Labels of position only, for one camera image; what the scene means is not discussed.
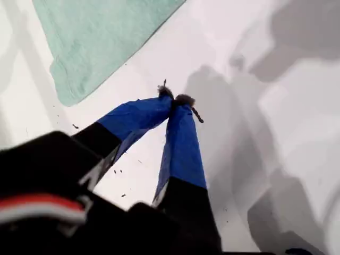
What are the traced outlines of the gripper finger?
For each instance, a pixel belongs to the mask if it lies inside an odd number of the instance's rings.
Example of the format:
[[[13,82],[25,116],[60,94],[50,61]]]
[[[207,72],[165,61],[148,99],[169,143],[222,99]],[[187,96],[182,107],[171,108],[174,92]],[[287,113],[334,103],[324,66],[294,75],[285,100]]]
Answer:
[[[73,137],[101,157],[79,180],[93,190],[119,158],[149,130],[164,122],[173,109],[174,96],[166,85],[158,87],[158,96],[128,101],[75,134]]]
[[[178,248],[220,252],[193,114],[194,99],[178,95],[166,127],[166,142],[154,205],[177,227]]]

